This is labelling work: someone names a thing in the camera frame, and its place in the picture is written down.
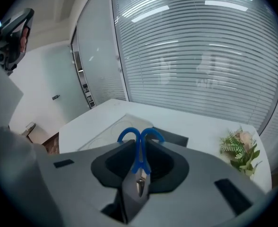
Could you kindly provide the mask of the grey box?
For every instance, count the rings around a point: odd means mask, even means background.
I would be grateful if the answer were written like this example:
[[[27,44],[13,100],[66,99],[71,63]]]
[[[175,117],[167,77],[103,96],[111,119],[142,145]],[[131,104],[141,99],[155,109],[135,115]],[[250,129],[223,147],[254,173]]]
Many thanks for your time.
[[[169,131],[162,130],[157,127],[153,127],[153,129],[155,129],[157,132],[159,132],[164,137],[166,142],[173,143],[173,144],[185,147],[185,148],[187,147],[189,138],[182,136],[182,135],[175,134],[175,133],[171,133]]]

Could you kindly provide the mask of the person's left hand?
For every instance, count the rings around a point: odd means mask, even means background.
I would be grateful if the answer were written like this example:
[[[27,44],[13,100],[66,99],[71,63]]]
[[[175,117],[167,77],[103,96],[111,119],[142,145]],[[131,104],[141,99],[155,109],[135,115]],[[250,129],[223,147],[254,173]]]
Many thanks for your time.
[[[24,53],[26,51],[26,45],[27,45],[27,39],[30,33],[29,27],[25,27],[22,31],[21,34],[21,39],[20,39],[20,52]]]

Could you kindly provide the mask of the artificial flower bouquet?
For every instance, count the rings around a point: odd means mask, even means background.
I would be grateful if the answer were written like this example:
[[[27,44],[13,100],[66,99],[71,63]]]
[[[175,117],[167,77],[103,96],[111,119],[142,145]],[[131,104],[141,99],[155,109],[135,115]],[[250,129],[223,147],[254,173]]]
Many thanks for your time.
[[[225,138],[220,139],[219,152],[228,159],[229,164],[243,175],[251,178],[260,164],[252,162],[260,155],[257,140],[253,134],[241,127],[229,131]]]

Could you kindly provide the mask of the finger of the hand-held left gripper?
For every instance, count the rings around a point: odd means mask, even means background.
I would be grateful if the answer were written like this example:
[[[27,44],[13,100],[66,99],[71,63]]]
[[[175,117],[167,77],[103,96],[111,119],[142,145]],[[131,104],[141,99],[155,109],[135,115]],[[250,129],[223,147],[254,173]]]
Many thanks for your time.
[[[13,33],[22,33],[27,27],[31,30],[35,11],[31,8],[23,9],[3,22],[0,26],[0,36],[9,36]]]

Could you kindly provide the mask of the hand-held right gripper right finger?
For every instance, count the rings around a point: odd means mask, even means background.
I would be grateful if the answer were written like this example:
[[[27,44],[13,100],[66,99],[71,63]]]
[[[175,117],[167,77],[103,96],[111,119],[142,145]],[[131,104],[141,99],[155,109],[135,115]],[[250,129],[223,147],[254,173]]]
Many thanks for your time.
[[[172,143],[147,141],[152,182],[132,227],[218,227],[247,224],[265,193],[221,159]]]

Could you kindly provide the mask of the blue handled scissors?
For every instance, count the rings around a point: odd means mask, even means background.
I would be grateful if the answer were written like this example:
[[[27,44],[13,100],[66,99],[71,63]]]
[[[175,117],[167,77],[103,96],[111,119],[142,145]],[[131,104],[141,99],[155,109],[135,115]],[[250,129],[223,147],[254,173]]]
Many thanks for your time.
[[[136,185],[137,185],[139,197],[142,197],[144,188],[146,185],[146,178],[150,177],[150,174],[151,174],[151,168],[150,168],[148,160],[147,160],[146,136],[148,134],[151,134],[151,135],[155,136],[159,142],[164,142],[165,139],[154,128],[146,128],[142,131],[142,133],[140,133],[138,129],[136,129],[134,127],[128,127],[121,132],[117,141],[122,142],[124,136],[127,135],[128,133],[133,133],[136,136],[135,160],[132,165],[131,172],[134,175],[139,174],[136,177]]]

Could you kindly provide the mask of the frosted glass door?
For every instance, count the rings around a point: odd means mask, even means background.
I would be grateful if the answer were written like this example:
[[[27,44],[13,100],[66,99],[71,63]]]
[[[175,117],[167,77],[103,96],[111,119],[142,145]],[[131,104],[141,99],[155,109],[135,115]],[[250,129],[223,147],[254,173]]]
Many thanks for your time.
[[[35,123],[31,139],[43,142],[89,110],[68,42],[54,43],[26,53],[10,79],[23,92],[9,123],[22,133]]]

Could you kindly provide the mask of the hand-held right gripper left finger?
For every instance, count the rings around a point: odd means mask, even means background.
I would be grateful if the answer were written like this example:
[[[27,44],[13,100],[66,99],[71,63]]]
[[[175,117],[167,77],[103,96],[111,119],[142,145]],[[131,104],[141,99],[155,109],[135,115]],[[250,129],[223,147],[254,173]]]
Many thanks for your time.
[[[135,141],[49,155],[37,147],[43,180],[58,206],[65,227],[127,225],[135,203],[126,191],[136,190],[128,180],[135,160]]]

